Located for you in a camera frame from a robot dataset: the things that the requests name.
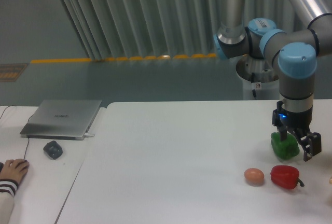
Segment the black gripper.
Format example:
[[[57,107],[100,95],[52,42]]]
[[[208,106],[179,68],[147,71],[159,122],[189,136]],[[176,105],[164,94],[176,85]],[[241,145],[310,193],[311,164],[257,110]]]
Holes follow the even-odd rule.
[[[272,113],[272,125],[278,128],[280,141],[287,139],[287,130],[293,135],[303,149],[304,162],[309,161],[322,151],[321,135],[310,131],[313,107],[299,113],[286,110],[282,101],[277,101]]]

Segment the white striped sleeve forearm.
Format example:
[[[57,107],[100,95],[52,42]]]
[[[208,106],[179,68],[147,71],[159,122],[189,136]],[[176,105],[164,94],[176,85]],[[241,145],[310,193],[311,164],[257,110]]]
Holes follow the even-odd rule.
[[[19,185],[15,180],[1,179],[1,223],[9,223],[18,187]]]

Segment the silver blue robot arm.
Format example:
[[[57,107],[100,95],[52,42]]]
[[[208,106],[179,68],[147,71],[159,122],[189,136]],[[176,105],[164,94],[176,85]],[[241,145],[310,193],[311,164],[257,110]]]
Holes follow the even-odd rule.
[[[321,135],[312,132],[314,79],[317,58],[331,54],[331,10],[324,0],[289,0],[305,30],[286,33],[272,21],[254,19],[244,25],[245,0],[226,0],[226,15],[214,35],[218,56],[263,59],[279,78],[280,99],[272,124],[280,140],[292,134],[310,160],[322,150]]]

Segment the person's bare hand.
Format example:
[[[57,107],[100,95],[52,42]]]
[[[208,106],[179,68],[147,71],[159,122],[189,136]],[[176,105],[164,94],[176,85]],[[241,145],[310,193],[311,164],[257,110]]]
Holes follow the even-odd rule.
[[[12,180],[21,184],[29,170],[30,163],[24,159],[7,160],[1,170],[1,180]]]

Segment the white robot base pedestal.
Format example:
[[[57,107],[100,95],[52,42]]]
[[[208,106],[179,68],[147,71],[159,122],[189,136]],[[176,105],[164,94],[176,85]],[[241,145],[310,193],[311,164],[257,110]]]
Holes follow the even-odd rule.
[[[279,78],[264,59],[243,55],[236,64],[244,100],[279,99]]]

